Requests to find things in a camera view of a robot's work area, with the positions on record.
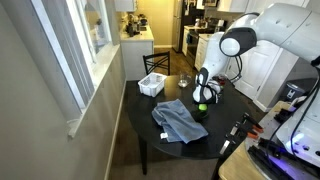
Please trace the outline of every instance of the refrigerator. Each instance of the refrigerator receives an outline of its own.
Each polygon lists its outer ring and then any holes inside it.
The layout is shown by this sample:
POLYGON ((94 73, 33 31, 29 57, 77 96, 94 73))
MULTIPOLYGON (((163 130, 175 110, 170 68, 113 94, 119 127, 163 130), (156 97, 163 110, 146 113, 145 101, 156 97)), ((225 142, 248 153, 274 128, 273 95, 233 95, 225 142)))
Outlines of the refrigerator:
POLYGON ((188 2, 188 0, 174 0, 172 48, 176 52, 182 50, 184 26, 194 25, 195 19, 204 15, 204 10, 196 9, 196 4, 188 2))

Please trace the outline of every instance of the black round table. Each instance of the black round table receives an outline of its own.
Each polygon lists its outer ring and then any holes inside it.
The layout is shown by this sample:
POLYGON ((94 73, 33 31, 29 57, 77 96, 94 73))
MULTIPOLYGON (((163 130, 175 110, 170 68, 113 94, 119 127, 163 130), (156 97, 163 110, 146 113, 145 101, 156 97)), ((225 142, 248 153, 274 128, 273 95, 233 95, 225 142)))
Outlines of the black round table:
POLYGON ((153 119, 151 112, 158 102, 180 99, 191 112, 197 109, 193 102, 192 93, 194 83, 187 87, 178 86, 178 76, 168 76, 164 89, 156 97, 146 96, 140 93, 138 81, 128 81, 126 84, 126 105, 132 127, 139 137, 140 155, 143 173, 146 174, 146 149, 147 144, 160 151, 182 158, 189 159, 213 159, 220 158, 220 150, 236 121, 241 121, 242 115, 251 114, 248 106, 233 90, 233 86, 226 82, 218 104, 208 106, 209 116, 200 123, 208 131, 209 135, 199 140, 167 143, 161 140, 163 129, 153 119))

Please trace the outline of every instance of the white wall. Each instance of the white wall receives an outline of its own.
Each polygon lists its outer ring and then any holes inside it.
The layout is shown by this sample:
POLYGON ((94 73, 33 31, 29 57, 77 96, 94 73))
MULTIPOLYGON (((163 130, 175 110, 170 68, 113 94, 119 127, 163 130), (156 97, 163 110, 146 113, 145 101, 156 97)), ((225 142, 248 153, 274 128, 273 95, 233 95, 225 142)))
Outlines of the white wall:
POLYGON ((66 119, 2 4, 0 43, 0 179, 103 179, 125 85, 120 50, 70 140, 66 119))

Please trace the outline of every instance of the microwave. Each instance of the microwave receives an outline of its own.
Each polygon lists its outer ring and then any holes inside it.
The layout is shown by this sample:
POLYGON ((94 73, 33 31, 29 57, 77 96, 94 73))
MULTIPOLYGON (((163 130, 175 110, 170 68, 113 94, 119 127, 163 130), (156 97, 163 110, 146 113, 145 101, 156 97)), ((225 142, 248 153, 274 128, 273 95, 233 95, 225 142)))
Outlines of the microwave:
POLYGON ((218 6, 218 0, 203 0, 205 6, 218 6))

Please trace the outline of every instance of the table leg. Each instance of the table leg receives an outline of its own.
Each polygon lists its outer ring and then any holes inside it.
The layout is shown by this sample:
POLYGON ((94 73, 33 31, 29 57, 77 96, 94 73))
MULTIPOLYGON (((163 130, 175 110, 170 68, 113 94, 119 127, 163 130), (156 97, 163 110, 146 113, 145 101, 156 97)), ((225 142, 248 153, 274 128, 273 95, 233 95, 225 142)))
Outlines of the table leg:
POLYGON ((140 147, 140 158, 142 164, 142 173, 147 174, 147 142, 144 141, 140 136, 139 138, 139 147, 140 147))
POLYGON ((214 168, 211 180, 219 180, 219 168, 220 166, 227 160, 228 157, 222 156, 218 159, 218 162, 216 164, 216 167, 214 168))

